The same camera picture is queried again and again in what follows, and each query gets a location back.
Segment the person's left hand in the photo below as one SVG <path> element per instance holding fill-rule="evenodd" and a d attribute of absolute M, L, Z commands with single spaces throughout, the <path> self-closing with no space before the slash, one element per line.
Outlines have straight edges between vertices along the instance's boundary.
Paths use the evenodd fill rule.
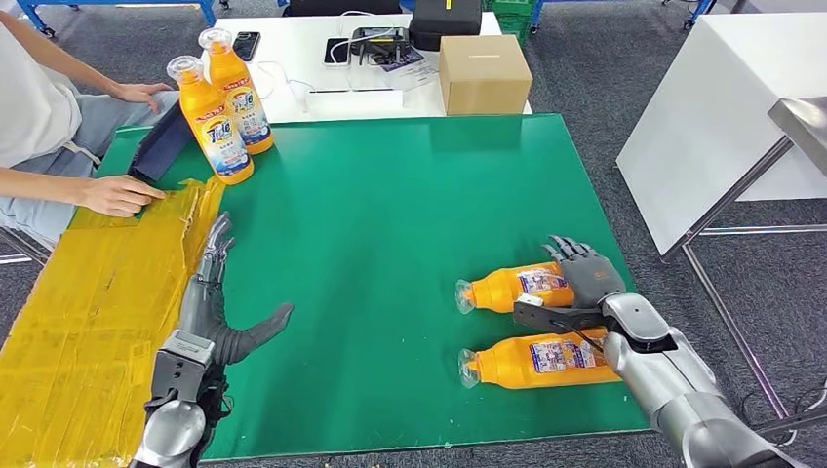
<path fill-rule="evenodd" d="M 126 102 L 146 104 L 150 110 L 157 114 L 160 111 L 160 104 L 154 97 L 161 92 L 170 92 L 172 88 L 163 83 L 157 84 L 125 84 L 112 82 L 105 87 L 105 91 L 113 98 Z"/>

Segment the person's right hand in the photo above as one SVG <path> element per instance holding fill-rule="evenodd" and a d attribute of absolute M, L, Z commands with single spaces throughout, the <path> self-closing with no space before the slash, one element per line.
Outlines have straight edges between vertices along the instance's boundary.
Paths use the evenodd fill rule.
<path fill-rule="evenodd" d="M 132 217 L 166 193 L 129 175 L 90 178 L 81 182 L 75 204 L 96 213 Z"/>

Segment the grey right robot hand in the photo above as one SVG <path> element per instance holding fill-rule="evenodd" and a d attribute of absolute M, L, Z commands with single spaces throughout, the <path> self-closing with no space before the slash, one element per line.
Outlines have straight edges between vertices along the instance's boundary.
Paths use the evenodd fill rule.
<path fill-rule="evenodd" d="M 550 235 L 549 239 L 541 247 L 559 264 L 573 291 L 573 308 L 597 309 L 605 297 L 627 292 L 622 277 L 604 255 L 569 237 Z"/>

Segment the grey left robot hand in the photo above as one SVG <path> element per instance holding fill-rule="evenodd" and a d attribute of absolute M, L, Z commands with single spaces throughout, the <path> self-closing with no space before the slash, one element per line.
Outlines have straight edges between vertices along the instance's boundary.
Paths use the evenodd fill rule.
<path fill-rule="evenodd" d="M 195 273 L 188 280 L 178 313 L 178 327 L 208 339 L 214 345 L 214 362 L 234 365 L 279 334 L 294 306 L 280 304 L 267 319 L 244 329 L 228 325 L 224 309 L 223 278 L 226 259 L 235 238 L 229 234 L 231 217 L 223 212 L 213 221 Z"/>

